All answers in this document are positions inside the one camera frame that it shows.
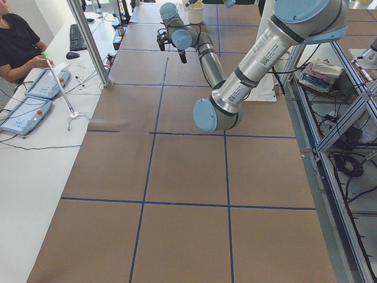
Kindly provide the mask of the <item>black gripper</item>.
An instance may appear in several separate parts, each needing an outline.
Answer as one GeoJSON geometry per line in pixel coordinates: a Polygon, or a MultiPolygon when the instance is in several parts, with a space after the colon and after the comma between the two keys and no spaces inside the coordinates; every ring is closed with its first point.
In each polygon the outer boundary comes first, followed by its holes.
{"type": "Polygon", "coordinates": [[[178,54],[179,54],[181,62],[183,64],[186,64],[187,63],[187,58],[186,58],[186,52],[185,52],[185,50],[177,50],[177,51],[178,51],[178,54]]]}

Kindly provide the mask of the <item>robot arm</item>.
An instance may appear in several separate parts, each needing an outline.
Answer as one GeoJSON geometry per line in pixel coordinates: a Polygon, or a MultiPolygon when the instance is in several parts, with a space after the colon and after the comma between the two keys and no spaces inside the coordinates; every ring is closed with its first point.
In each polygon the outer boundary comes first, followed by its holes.
{"type": "Polygon", "coordinates": [[[228,130],[242,119],[242,101],[256,88],[292,46],[337,41],[345,36],[349,1],[274,1],[267,28],[229,77],[213,49],[208,33],[184,24],[173,3],[160,7],[166,32],[159,44],[173,44],[179,52],[194,48],[212,92],[193,107],[201,131],[228,130]]]}
{"type": "Polygon", "coordinates": [[[185,11],[200,8],[202,4],[224,4],[227,8],[231,8],[236,4],[236,0],[182,0],[182,7],[185,11]]]}

